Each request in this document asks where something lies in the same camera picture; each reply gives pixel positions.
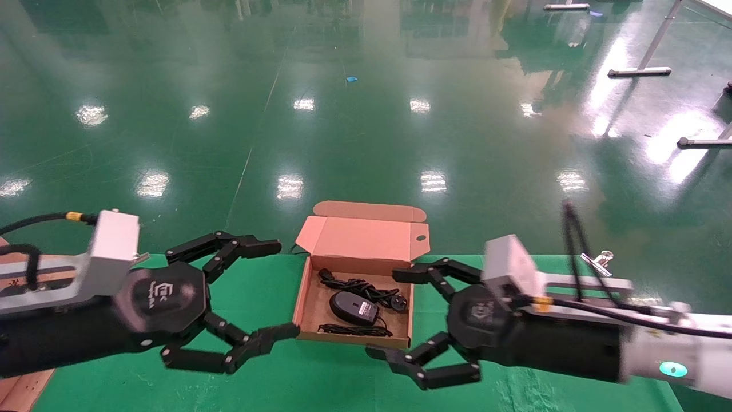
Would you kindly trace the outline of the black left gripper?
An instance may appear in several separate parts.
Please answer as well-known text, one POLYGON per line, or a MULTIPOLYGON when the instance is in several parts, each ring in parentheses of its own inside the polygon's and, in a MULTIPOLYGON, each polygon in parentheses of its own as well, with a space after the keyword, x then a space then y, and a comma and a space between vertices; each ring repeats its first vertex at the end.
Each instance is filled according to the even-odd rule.
POLYGON ((160 356, 169 369, 232 375, 251 358, 270 354, 275 343, 296 338, 300 327, 285 323, 246 333, 213 311, 204 313, 209 307, 206 282, 216 282, 240 258, 264 258, 281 250, 279 240, 217 231, 165 251, 170 266, 134 269, 113 296, 2 315, 2 378, 162 345, 160 356), (211 258, 202 274, 190 263, 205 256, 211 258), (230 350, 185 348, 204 330, 230 350))

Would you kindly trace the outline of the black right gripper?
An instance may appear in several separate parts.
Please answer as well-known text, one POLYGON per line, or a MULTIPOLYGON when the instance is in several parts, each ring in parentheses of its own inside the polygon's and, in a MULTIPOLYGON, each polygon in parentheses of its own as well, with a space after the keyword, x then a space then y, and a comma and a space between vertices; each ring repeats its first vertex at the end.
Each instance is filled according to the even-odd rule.
POLYGON ((409 352, 368 345, 366 354, 386 362, 394 374, 411 380, 423 391, 476 383, 479 361, 505 367, 525 367, 597 381, 620 381, 618 325, 583 320, 561 320, 538 315, 530 296, 512 285, 487 287, 479 269, 442 258, 392 270, 400 283, 430 284, 449 303, 447 331, 409 352), (469 286, 457 291, 448 277, 469 286), (454 347, 464 362, 434 369, 429 362, 454 347))

